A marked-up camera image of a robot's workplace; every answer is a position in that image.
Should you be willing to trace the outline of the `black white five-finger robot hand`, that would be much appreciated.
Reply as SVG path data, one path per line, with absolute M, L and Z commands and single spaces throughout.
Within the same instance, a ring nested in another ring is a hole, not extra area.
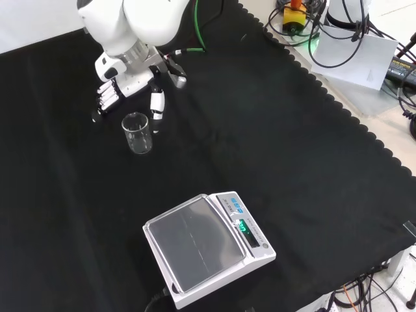
M 112 77 L 97 89 L 97 108 L 92 112 L 92 121 L 94 123 L 102 121 L 123 99 L 149 88 L 151 90 L 149 109 L 153 132 L 158 133 L 166 104 L 164 90 L 160 86 L 159 79 L 167 71 L 166 59 L 157 53 L 156 60 L 146 64 L 138 73 L 123 72 Z

